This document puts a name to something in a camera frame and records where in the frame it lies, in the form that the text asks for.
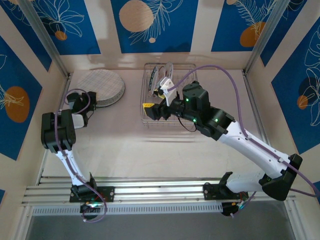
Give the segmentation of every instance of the metal pole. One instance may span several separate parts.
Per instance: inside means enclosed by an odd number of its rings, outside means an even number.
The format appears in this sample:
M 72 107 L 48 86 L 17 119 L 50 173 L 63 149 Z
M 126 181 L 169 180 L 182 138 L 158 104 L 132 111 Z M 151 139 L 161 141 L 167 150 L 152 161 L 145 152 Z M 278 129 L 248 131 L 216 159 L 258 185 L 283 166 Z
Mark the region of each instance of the metal pole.
M 253 116 L 254 116 L 254 119 L 255 119 L 255 123 L 256 123 L 257 129 L 258 129 L 259 136 L 260 136 L 262 141 L 264 141 L 266 144 L 271 146 L 271 143 L 270 143 L 270 141 L 268 139 L 268 136 L 267 136 L 265 128 L 264 128 L 264 125 L 263 125 L 261 117 L 260 117 L 260 113 L 259 113 L 259 110 L 258 110 L 258 107 L 257 107 L 257 104 L 256 104 L 256 100 L 255 100 L 252 88 L 250 86 L 250 82 L 248 80 L 248 77 L 244 73 L 243 73 L 243 80 L 244 80 L 246 91 L 248 93 L 248 97 L 249 97 L 249 100 L 250 100 L 250 104 L 251 104 L 251 108 L 252 108 L 252 111 L 253 111 Z
M 52 61 L 57 65 L 60 72 L 67 78 L 67 68 L 62 62 L 60 54 L 51 37 L 49 36 L 45 26 L 41 22 L 36 10 L 32 5 L 32 2 L 28 0 L 17 0 L 17 2 L 21 11 L 23 12 L 29 24 L 31 25 L 33 31 L 35 32 L 43 47 L 51 57 Z
M 260 34 L 260 37 L 256 41 L 255 46 L 253 47 L 251 56 L 244 68 L 244 74 L 247 75 L 256 60 L 260 57 L 262 51 L 264 50 L 266 44 L 268 43 L 272 33 L 274 32 L 277 24 L 279 23 L 283 13 L 288 7 L 288 4 L 290 3 L 290 0 L 274 0 L 277 1 L 266 24 L 263 28 L 262 33 Z

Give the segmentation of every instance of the orange circle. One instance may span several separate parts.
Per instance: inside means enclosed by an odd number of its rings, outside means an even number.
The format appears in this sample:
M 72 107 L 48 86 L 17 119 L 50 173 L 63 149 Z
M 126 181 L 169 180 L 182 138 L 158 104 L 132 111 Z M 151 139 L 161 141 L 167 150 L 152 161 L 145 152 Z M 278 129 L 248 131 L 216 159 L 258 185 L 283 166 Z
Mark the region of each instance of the orange circle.
M 67 34 L 63 31 L 56 31 L 54 35 L 58 40 L 61 40 L 61 41 L 67 40 Z
M 298 107 L 300 109 L 305 109 L 306 107 L 308 107 L 308 98 L 305 95 L 301 95 L 300 97 L 298 97 L 298 100 L 296 101 L 296 104 L 298 105 Z
M 119 11 L 122 26 L 133 33 L 142 32 L 150 28 L 154 22 L 151 8 L 140 0 L 130 0 Z
M 5 92 L 5 111 L 8 117 L 16 122 L 23 123 L 29 114 L 30 100 L 27 92 L 19 86 L 12 86 Z
M 226 0 L 226 4 L 228 5 L 233 5 L 237 2 L 238 0 Z
M 265 22 L 257 22 L 256 24 L 247 27 L 240 37 L 241 46 L 245 48 L 254 47 L 265 25 Z
M 156 39 L 154 37 L 149 38 L 149 43 L 154 44 L 156 42 Z

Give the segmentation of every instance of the yellow object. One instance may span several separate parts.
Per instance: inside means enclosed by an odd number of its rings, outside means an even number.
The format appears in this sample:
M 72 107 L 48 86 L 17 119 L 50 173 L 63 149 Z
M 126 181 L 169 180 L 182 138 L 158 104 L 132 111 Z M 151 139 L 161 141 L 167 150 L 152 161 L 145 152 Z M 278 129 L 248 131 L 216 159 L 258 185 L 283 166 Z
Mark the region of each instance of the yellow object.
M 145 115 L 147 115 L 146 108 L 151 108 L 154 105 L 155 105 L 154 103 L 143 103 L 142 104 Z
M 56 31 L 54 35 L 60 41 L 67 40 L 67 34 L 63 31 Z
M 156 92 L 156 95 L 159 97 L 159 98 L 161 98 L 161 99 L 165 99 L 166 98 L 166 96 L 165 95 L 159 95 L 159 93 L 158 93 L 158 89 L 156 89 L 156 90 L 154 90 L 154 92 Z

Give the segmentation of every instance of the stack of plates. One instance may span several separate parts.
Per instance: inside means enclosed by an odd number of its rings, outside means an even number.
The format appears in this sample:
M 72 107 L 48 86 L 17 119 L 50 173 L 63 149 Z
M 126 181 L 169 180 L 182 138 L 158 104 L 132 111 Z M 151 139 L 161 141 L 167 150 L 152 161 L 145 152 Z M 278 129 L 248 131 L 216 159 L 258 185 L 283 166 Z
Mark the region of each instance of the stack of plates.
M 125 82 L 115 72 L 105 69 L 90 70 L 78 81 L 77 88 L 96 92 L 96 107 L 103 108 L 116 103 L 125 93 Z

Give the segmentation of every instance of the blue wallpaper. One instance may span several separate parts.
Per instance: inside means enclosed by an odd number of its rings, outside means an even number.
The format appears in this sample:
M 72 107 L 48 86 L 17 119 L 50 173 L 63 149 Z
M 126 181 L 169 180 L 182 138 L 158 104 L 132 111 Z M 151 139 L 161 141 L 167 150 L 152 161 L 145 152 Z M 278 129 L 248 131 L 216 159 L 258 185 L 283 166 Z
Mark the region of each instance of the blue wallpaper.
M 273 0 L 226 0 L 211 51 L 251 51 L 274 6 Z
M 272 81 L 298 152 L 320 144 L 320 18 Z
M 19 6 L 7 0 L 0 3 L 38 56 L 39 49 L 43 50 L 43 47 L 35 39 L 35 33 Z M 34 0 L 31 3 L 61 55 L 101 53 L 84 0 Z
M 286 11 L 283 13 L 282 18 L 277 24 L 275 30 L 273 31 L 269 41 L 264 47 L 260 57 L 266 66 L 271 59 L 272 55 L 275 53 L 282 39 L 284 39 L 291 25 L 296 20 L 296 17 L 300 13 L 301 9 L 305 5 L 307 0 L 291 0 Z
M 0 153 L 17 160 L 42 87 L 0 37 Z
M 31 28 L 28 20 L 25 18 L 19 6 L 8 0 L 0 0 L 0 5 L 9 16 L 15 27 L 21 33 L 24 40 L 28 43 L 34 54 L 40 60 L 43 67 L 48 71 L 52 60 L 38 39 L 37 35 Z
M 190 52 L 198 0 L 111 0 L 121 52 Z
M 2 199 L 4 199 L 5 192 L 6 192 L 5 190 L 0 189 L 0 206 L 1 206 L 1 203 L 2 203 Z

